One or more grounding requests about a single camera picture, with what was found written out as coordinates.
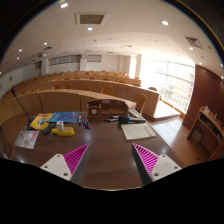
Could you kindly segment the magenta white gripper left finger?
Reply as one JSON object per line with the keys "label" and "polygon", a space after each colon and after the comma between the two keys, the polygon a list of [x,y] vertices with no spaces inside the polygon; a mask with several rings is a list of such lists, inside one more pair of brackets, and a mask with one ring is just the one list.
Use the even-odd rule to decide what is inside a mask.
{"label": "magenta white gripper left finger", "polygon": [[41,166],[48,171],[72,183],[79,184],[90,156],[89,144],[82,145],[65,155],[55,154]]}

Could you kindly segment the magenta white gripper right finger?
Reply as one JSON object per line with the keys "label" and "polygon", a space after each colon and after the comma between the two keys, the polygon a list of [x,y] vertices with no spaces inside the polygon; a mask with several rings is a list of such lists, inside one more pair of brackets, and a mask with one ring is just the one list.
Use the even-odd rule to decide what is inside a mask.
{"label": "magenta white gripper right finger", "polygon": [[168,155],[157,155],[135,143],[132,144],[132,155],[144,185],[181,170],[181,167]]}

